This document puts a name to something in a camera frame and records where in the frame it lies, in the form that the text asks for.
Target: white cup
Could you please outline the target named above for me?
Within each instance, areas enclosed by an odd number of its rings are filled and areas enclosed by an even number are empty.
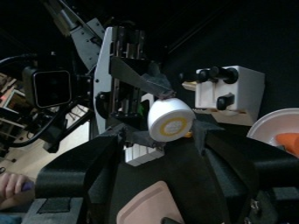
[[[151,138],[158,142],[179,139],[191,130],[194,119],[195,114],[182,100],[156,100],[147,117]]]

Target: screw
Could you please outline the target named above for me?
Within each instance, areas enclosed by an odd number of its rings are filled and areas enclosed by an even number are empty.
[[[251,209],[253,209],[253,211],[254,211],[255,214],[258,214],[261,212],[259,201],[257,201],[257,200],[253,199],[250,201],[250,207],[251,207]]]
[[[245,224],[253,224],[253,222],[251,222],[249,217],[246,217],[246,219],[245,219]]]

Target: white plate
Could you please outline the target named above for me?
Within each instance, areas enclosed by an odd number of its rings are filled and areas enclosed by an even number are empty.
[[[253,125],[247,137],[278,146],[277,135],[299,133],[299,108],[285,108],[265,115]]]

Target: black fabric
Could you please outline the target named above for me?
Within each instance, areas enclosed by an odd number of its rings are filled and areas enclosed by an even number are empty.
[[[71,210],[71,198],[47,199],[38,214],[67,213]]]

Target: orange object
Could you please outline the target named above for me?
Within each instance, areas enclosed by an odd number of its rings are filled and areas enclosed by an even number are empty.
[[[185,135],[185,137],[193,137],[193,133],[189,131]]]
[[[289,152],[299,156],[299,133],[278,134],[275,140],[285,146]]]

